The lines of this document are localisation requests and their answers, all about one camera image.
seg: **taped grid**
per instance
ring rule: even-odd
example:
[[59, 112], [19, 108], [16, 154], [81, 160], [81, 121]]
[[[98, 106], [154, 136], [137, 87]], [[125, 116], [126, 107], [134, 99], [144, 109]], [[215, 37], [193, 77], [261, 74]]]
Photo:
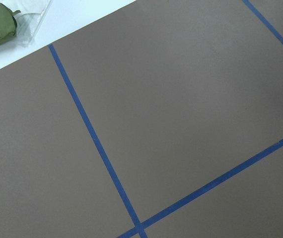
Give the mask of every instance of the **taped grid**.
[[[275, 27], [250, 3], [249, 0], [242, 0], [244, 4], [263, 22], [263, 24], [274, 34], [274, 36], [283, 44], [283, 36], [275, 29]], [[216, 186], [220, 185], [221, 183], [227, 181], [228, 179], [232, 178], [236, 174], [242, 172], [243, 170], [247, 169], [251, 165], [257, 163], [258, 161], [262, 160], [263, 158], [267, 157], [268, 155], [274, 153], [275, 151], [279, 150], [283, 147], [283, 139], [273, 144], [272, 146], [268, 147], [264, 151], [258, 153], [257, 155], [251, 157], [250, 159], [246, 160], [242, 164], [236, 166], [235, 168], [231, 169], [230, 171], [222, 174], [221, 176], [217, 177], [216, 179], [212, 180], [211, 182], [207, 183], [206, 185], [202, 186], [198, 190], [190, 193], [186, 197], [180, 199], [179, 201], [173, 203], [169, 207], [163, 209], [159, 213], [153, 215], [152, 217], [148, 218], [144, 222], [140, 222], [110, 160], [107, 157], [107, 154], [83, 108], [83, 105], [76, 94], [76, 91], [59, 59], [59, 56], [54, 49], [54, 46], [51, 44], [49, 45], [49, 49], [51, 54], [57, 64], [57, 67], [65, 81], [65, 84], [74, 100], [74, 103], [77, 106], [77, 109], [86, 125], [88, 132], [90, 133], [93, 142], [111, 176], [111, 179], [129, 213], [135, 227], [128, 230], [127, 232], [123, 233], [122, 235], [118, 236], [117, 238], [130, 238], [136, 234], [139, 234], [141, 238], [147, 238], [147, 234], [145, 229], [150, 227], [151, 225], [155, 224], [156, 222], [160, 221], [161, 219], [165, 218], [166, 216], [170, 215], [171, 213], [177, 211], [178, 209], [182, 208], [186, 204], [190, 203], [191, 201], [195, 200], [196, 198], [200, 197], [201, 195], [205, 194], [206, 192], [210, 191], [211, 189], [215, 188]]]

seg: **white surface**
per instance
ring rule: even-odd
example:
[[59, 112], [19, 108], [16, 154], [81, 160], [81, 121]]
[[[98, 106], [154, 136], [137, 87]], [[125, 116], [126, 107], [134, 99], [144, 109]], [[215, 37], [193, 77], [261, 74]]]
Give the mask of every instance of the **white surface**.
[[27, 47], [14, 42], [0, 46], [0, 69], [132, 2], [134, 0], [52, 0]]
[[12, 11], [20, 10], [22, 14], [40, 14], [49, 0], [0, 0], [0, 3], [9, 7]]

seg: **blue painter's tape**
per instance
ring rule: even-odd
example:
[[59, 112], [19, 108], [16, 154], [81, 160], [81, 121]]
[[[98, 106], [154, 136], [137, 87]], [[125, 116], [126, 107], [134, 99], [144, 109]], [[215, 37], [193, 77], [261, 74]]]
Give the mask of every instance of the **blue painter's tape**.
[[116, 238], [130, 238], [138, 233], [137, 229], [131, 228], [130, 230], [126, 231], [125, 233], [121, 234], [119, 237]]
[[59, 71], [62, 75], [62, 78], [63, 78], [66, 86], [68, 87], [68, 90], [69, 90], [69, 92], [70, 92], [70, 94], [71, 94], [71, 96], [74, 100], [74, 103], [75, 103], [75, 105], [76, 105], [76, 107], [77, 107], [77, 109], [78, 109], [78, 111], [79, 111], [79, 113], [80, 113], [80, 115], [81, 115], [81, 117], [84, 121], [84, 124], [85, 124], [88, 132], [90, 133], [90, 135], [93, 139], [93, 142], [94, 142], [94, 144], [95, 144], [95, 146], [98, 150], [98, 153], [100, 154], [100, 156], [101, 156], [101, 158], [102, 158], [102, 160], [103, 160], [103, 162], [104, 162], [104, 164], [107, 168], [107, 171], [108, 171], [109, 175], [111, 176], [112, 181], [113, 181], [113, 183], [114, 183], [114, 185], [115, 185], [115, 187], [116, 187], [116, 189], [117, 189], [117, 191], [118, 191], [128, 213], [129, 213], [129, 215], [130, 215], [130, 217], [131, 217], [131, 219], [132, 219], [132, 221], [135, 225], [134, 231], [139, 233], [141, 238], [147, 238], [146, 232], [142, 228], [141, 222], [140, 222], [140, 220], [139, 220], [139, 218], [138, 218], [138, 216], [137, 216], [137, 214], [136, 214], [136, 212], [135, 212], [135, 210], [134, 210], [134, 208], [133, 208], [133, 206], [132, 206], [132, 204], [131, 204], [131, 202], [130, 202], [130, 200], [129, 200], [129, 198], [128, 198], [128, 196], [127, 196], [127, 194], [126, 194], [126, 192], [125, 192], [125, 190], [124, 190], [124, 188], [123, 188], [123, 186], [122, 186], [122, 184], [121, 184], [121, 182], [118, 178], [118, 176], [117, 176], [117, 174], [115, 173], [115, 170], [114, 170], [110, 160], [107, 157], [107, 154], [106, 154], [106, 152], [105, 152], [105, 150], [102, 146], [102, 143], [100, 142], [99, 138], [97, 137], [97, 134], [96, 134], [96, 132], [95, 132], [93, 126], [92, 126], [92, 123], [90, 122], [90, 120], [89, 120], [89, 118], [88, 118], [88, 116], [85, 112], [85, 109], [84, 109], [80, 99], [78, 98], [78, 96], [76, 94], [76, 91], [75, 91], [75, 89], [74, 89], [74, 87], [73, 87], [73, 85], [72, 85], [72, 83], [71, 83], [71, 81], [68, 77], [67, 72], [65, 71], [65, 69], [62, 65], [62, 62], [61, 62], [54, 46], [52, 44], [49, 45], [49, 49], [51, 51], [51, 54], [52, 54], [52, 56], [53, 56], [53, 58], [54, 58], [54, 60], [57, 64], [57, 66], [58, 66], [58, 69], [59, 69]]
[[246, 168], [250, 167], [251, 165], [255, 164], [256, 162], [260, 161], [261, 159], [265, 158], [269, 154], [272, 154], [274, 151], [283, 147], [283, 139], [278, 143], [270, 146], [266, 150], [260, 152], [259, 154], [253, 156], [252, 158], [248, 159], [247, 161], [243, 162], [242, 164], [236, 166], [235, 168], [231, 169], [230, 171], [224, 173], [220, 177], [216, 178], [215, 180], [207, 183], [203, 187], [199, 188], [198, 190], [194, 191], [193, 193], [189, 194], [188, 196], [182, 198], [181, 200], [175, 202], [171, 206], [167, 207], [166, 209], [162, 210], [161, 212], [157, 213], [156, 215], [150, 217], [146, 221], [142, 222], [142, 225], [145, 228], [151, 226], [152, 224], [158, 222], [159, 220], [163, 219], [164, 217], [170, 215], [171, 213], [175, 212], [179, 208], [185, 206], [189, 202], [193, 201], [197, 197], [205, 194], [206, 192], [210, 191], [214, 187], [220, 185], [224, 181], [228, 180], [229, 178], [233, 177], [234, 175], [238, 174], [239, 172], [245, 170]]
[[283, 44], [283, 36], [275, 29], [275, 27], [250, 3], [249, 0], [242, 0], [242, 1]]

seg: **plastic bag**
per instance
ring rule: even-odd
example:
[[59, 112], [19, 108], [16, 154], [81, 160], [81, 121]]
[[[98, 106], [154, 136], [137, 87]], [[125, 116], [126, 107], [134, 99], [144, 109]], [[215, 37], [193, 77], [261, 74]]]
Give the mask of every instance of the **plastic bag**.
[[20, 10], [15, 16], [16, 37], [11, 41], [26, 46], [34, 37], [51, 0], [0, 0], [11, 10]]

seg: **gray-brown surface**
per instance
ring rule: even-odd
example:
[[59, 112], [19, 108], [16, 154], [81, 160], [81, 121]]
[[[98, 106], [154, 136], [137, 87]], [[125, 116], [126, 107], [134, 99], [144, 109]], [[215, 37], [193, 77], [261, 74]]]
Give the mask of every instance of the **gray-brown surface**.
[[[283, 45], [240, 0], [138, 0], [54, 46], [141, 221], [283, 138]], [[1, 70], [0, 238], [132, 227], [49, 49]], [[283, 148], [146, 232], [283, 237]]]

